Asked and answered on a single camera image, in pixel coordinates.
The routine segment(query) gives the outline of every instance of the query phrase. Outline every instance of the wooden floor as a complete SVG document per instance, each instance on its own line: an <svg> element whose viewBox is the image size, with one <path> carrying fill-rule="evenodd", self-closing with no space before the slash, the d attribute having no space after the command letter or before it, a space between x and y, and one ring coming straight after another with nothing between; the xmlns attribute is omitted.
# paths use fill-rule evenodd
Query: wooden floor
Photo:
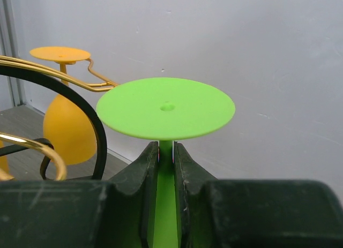
<svg viewBox="0 0 343 248"><path fill-rule="evenodd" d="M26 106L0 111L0 132L30 139L42 138L42 124L43 116ZM43 155L33 150L8 155L10 173L17 180L42 179L39 174L42 159ZM82 164L68 166L68 178L89 176L93 172L94 165L95 156ZM103 179L109 179L126 166L125 162L108 154ZM50 164L47 170L47 177L55 177L53 163Z"/></svg>

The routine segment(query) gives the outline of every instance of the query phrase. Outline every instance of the green disc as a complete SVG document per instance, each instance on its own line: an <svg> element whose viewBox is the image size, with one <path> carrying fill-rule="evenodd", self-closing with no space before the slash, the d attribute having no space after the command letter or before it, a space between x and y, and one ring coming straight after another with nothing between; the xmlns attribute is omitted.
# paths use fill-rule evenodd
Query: green disc
<svg viewBox="0 0 343 248"><path fill-rule="evenodd" d="M188 79L146 78L104 94L96 112L111 129L151 140L181 140L223 127L235 113L230 97Z"/></svg>

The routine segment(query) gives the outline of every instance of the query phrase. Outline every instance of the gold handle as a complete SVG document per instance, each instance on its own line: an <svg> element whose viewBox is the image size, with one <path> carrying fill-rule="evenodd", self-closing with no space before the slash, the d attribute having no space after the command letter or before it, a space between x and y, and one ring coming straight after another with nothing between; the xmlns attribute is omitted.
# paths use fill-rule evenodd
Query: gold handle
<svg viewBox="0 0 343 248"><path fill-rule="evenodd" d="M44 65L38 64L38 63L34 63L34 62L30 62L30 61L26 61L24 59L17 59L17 58L13 58L13 57L7 57L7 56L0 56L0 65L4 65L4 66L11 66L11 67L18 67L21 69L30 69L36 72L40 72L52 77L56 77L60 80L64 80L67 82L70 82L74 85L77 85L79 87L82 87L86 90L92 91L92 92L106 92L111 90L112 88L118 86L118 83L111 81L110 79L104 77L103 75L100 75L98 73L96 73L93 69L93 60L92 59L87 59L87 61L90 62L89 66L88 66L88 70L91 74L93 74L94 76L100 78L101 80L104 80L104 83L100 83L100 84L89 84L89 83L85 83L77 78L74 78L68 74L65 74L61 71L52 69L50 67L46 67Z"/></svg>
<svg viewBox="0 0 343 248"><path fill-rule="evenodd" d="M29 140L23 137L13 136L11 134L5 134L0 132L0 140L10 142L12 144L21 145L29 149L34 149L45 156L49 157L56 166L56 180L65 180L66 178L66 166L59 156L49 146L41 144L40 142ZM12 180L14 177L4 170L0 169L0 181Z"/></svg>

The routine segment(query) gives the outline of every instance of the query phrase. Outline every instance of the orange disc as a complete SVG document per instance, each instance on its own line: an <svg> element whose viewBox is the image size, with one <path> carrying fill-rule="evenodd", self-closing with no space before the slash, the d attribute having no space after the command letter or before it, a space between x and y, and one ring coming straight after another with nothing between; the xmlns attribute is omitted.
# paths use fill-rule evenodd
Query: orange disc
<svg viewBox="0 0 343 248"><path fill-rule="evenodd" d="M30 54L38 59L45 59L58 63L74 63L89 59L91 54L88 51L83 51L70 47L48 46L39 47L30 51Z"/></svg>

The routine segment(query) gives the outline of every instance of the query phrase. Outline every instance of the black ring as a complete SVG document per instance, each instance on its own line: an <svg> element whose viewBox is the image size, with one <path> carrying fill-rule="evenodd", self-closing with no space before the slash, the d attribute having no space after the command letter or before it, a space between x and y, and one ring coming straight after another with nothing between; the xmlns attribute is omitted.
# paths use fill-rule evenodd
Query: black ring
<svg viewBox="0 0 343 248"><path fill-rule="evenodd" d="M97 155L92 179L101 179L107 158L107 141L103 125L93 107L81 95L51 76L18 67L0 65L0 75L26 80L64 96L78 106L90 119L96 136Z"/></svg>

